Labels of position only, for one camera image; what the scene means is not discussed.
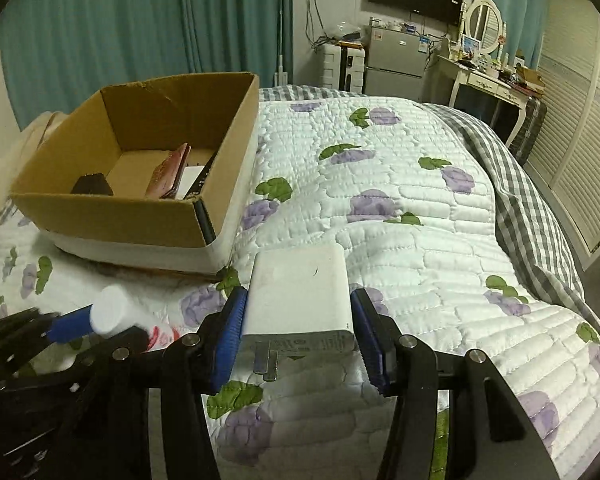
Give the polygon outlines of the white plastic bottle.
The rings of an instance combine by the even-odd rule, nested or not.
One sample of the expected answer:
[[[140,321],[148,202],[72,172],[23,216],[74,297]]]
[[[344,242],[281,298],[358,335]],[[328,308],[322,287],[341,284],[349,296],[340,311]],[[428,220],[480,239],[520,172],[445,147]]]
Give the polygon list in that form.
[[[175,328],[142,307],[121,285],[107,286],[96,296],[91,305],[90,324],[104,338],[117,336],[131,327],[141,328],[148,336],[147,351],[163,350],[180,338]]]

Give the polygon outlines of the white power adapter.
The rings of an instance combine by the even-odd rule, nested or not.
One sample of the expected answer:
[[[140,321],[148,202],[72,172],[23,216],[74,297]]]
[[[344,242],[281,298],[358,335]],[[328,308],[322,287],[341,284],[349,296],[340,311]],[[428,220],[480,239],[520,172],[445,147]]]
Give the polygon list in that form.
[[[337,243],[259,252],[242,323],[253,373],[277,379],[285,356],[349,353],[355,347],[346,257]]]

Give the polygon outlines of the red embossed wallet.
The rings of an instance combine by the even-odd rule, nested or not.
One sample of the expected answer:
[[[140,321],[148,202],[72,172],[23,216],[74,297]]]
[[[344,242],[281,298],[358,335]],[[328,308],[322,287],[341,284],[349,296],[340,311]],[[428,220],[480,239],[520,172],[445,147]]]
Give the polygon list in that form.
[[[145,191],[146,198],[167,200],[175,197],[183,171],[187,166],[189,152],[189,144],[183,143],[166,156],[163,162],[160,162],[150,177]]]

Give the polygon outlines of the black pouch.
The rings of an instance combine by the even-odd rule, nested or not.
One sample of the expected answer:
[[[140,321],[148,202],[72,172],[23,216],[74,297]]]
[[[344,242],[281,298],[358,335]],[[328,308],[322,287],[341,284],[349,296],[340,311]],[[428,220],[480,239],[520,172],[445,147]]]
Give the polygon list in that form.
[[[98,172],[97,174],[84,174],[78,177],[73,185],[72,194],[76,195],[101,195],[113,196],[114,191],[106,180],[106,177]]]

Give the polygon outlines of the open cardboard box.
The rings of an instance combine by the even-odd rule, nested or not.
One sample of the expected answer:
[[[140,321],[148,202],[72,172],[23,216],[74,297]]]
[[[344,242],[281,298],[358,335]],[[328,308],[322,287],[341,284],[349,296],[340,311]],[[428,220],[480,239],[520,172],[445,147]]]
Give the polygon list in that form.
[[[59,249],[84,259],[212,275],[230,258],[256,157],[259,79],[186,74],[95,92],[36,150],[10,187]],[[188,143],[174,198],[146,198],[155,168]],[[100,172],[113,196],[72,194]]]

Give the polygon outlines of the white floral quilt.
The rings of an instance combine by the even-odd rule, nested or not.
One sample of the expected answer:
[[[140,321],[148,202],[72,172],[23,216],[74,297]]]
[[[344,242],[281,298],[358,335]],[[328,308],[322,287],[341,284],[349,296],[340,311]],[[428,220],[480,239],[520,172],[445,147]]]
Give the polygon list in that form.
[[[550,207],[481,120],[388,98],[263,93],[256,166],[219,283],[71,257],[0,211],[0,318],[66,313],[106,286],[181,332],[250,281],[258,252],[335,242],[352,287],[434,350],[486,352],[558,474],[600,455],[600,320]]]

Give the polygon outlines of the white louvered wardrobe doors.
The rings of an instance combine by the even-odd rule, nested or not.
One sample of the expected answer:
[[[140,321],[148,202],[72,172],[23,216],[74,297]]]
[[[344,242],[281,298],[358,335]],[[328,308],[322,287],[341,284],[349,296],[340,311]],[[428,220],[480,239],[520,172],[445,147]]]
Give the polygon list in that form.
[[[538,71],[547,113],[528,165],[589,266],[600,256],[600,12],[591,0],[547,0]]]

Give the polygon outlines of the green curtain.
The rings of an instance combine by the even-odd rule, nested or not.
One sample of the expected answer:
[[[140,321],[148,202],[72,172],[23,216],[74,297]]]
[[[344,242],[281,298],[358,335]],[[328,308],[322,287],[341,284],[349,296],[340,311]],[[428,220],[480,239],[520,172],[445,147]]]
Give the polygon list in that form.
[[[10,0],[0,16],[19,127],[71,113],[108,84],[251,72],[272,86],[291,53],[290,0]]]

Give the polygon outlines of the white dressing table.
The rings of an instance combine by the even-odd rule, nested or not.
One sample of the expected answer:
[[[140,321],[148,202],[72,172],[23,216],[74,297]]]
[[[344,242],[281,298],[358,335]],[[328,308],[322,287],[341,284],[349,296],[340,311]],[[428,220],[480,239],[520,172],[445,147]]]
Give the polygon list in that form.
[[[546,104],[518,84],[496,79],[437,54],[426,69],[422,102],[442,104],[479,117],[477,101],[489,99],[489,126],[524,166],[538,138],[547,112]]]

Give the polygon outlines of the small silver refrigerator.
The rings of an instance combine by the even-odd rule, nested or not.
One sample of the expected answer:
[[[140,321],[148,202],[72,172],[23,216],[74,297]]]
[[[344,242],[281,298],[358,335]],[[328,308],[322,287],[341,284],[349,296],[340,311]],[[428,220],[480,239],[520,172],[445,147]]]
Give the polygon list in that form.
[[[365,93],[419,101],[428,60],[426,38],[372,27],[367,49]]]

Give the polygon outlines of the round white vanity mirror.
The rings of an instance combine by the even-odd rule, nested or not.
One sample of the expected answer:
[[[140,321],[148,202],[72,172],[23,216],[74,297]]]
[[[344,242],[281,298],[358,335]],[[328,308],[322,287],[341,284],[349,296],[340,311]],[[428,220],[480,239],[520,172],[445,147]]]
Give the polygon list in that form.
[[[493,0],[474,0],[464,13],[463,35],[480,42],[481,54],[492,54],[504,36],[504,21]]]

